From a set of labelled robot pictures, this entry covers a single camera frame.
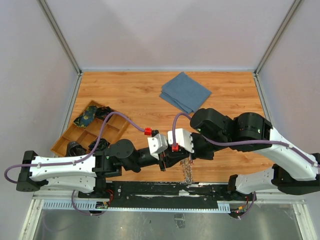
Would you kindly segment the metal disc with keyrings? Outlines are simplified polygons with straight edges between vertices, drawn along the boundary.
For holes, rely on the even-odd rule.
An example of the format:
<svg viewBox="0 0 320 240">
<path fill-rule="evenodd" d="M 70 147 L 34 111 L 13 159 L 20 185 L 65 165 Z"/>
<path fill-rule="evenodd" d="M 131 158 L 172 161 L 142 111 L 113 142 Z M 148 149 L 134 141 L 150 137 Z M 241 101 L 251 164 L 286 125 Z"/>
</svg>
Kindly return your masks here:
<svg viewBox="0 0 320 240">
<path fill-rule="evenodd" d="M 191 185 L 194 182 L 192 174 L 192 160 L 189 157 L 185 158 L 180 162 L 180 165 L 182 167 L 185 183 Z"/>
</svg>

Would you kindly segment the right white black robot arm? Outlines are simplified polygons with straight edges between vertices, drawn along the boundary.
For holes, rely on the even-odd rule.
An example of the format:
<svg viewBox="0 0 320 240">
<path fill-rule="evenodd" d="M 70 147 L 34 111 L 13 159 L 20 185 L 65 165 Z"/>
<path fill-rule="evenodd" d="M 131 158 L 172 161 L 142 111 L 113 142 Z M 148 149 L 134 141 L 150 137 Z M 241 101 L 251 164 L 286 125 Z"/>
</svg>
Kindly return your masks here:
<svg viewBox="0 0 320 240">
<path fill-rule="evenodd" d="M 231 119 L 213 108 L 201 108 L 191 117 L 190 126 L 197 131 L 197 158 L 230 148 L 253 152 L 273 162 L 266 170 L 230 176 L 226 188 L 230 199 L 272 189 L 296 196 L 319 192 L 319 153 L 302 151 L 258 113 L 245 112 Z"/>
</svg>

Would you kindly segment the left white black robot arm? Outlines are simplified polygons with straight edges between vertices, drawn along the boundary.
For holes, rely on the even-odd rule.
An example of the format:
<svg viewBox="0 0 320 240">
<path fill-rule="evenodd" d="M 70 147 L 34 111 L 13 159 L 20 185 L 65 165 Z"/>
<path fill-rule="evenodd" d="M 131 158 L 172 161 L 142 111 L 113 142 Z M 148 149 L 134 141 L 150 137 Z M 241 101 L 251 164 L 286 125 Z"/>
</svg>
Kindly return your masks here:
<svg viewBox="0 0 320 240">
<path fill-rule="evenodd" d="M 92 155 L 70 157 L 42 157 L 33 150 L 26 151 L 18 175 L 16 190 L 36 192 L 40 189 L 58 188 L 76 190 L 101 198 L 107 193 L 106 178 L 121 176 L 122 170 L 139 173 L 142 168 L 158 165 L 165 171 L 193 154 L 190 140 L 178 143 L 161 142 L 155 137 L 147 139 L 148 147 L 136 149 L 128 139 L 121 139 Z"/>
</svg>

